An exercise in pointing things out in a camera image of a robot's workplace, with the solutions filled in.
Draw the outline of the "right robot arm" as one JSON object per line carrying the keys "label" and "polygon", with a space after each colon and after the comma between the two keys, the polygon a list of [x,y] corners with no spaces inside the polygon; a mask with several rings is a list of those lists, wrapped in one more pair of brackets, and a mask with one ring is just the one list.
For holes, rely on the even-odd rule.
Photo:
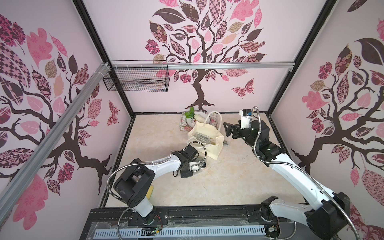
{"label": "right robot arm", "polygon": [[259,161],[287,180],[306,200],[295,204],[278,197],[262,203],[267,216],[282,217],[303,224],[320,239],[331,240],[346,226],[354,227],[350,219],[350,198],[335,193],[301,169],[269,138],[270,129],[263,121],[252,121],[248,127],[224,123],[226,136],[242,139]]}

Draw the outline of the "clear compass set case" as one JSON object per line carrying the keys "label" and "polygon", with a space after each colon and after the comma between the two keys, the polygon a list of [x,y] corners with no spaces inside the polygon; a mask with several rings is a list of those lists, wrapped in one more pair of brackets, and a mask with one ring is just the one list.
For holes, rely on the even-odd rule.
{"label": "clear compass set case", "polygon": [[197,141],[202,142],[204,144],[214,145],[216,142],[214,138],[201,133],[196,133],[194,137],[196,138]]}

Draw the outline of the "cream canvas tote bag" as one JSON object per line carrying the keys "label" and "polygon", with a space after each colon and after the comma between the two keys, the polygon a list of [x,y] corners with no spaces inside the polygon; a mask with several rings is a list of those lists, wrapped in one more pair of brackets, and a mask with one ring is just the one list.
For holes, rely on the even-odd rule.
{"label": "cream canvas tote bag", "polygon": [[[210,117],[216,115],[219,117],[219,127],[216,128],[209,124]],[[217,160],[224,147],[224,135],[221,133],[221,125],[223,118],[221,113],[212,111],[207,118],[201,123],[196,121],[194,128],[188,132],[187,143],[197,141],[205,147],[207,157]]]}

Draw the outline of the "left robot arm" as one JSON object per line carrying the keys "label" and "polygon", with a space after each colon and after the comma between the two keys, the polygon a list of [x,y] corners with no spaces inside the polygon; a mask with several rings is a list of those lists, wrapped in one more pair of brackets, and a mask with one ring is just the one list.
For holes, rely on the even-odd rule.
{"label": "left robot arm", "polygon": [[113,184],[115,198],[125,203],[130,209],[149,221],[155,217],[155,207],[147,198],[147,192],[152,182],[168,173],[176,173],[182,178],[193,176],[205,166],[205,161],[198,161],[199,152],[191,145],[180,151],[172,152],[169,156],[143,162],[135,159],[128,166],[121,167],[122,174]]}

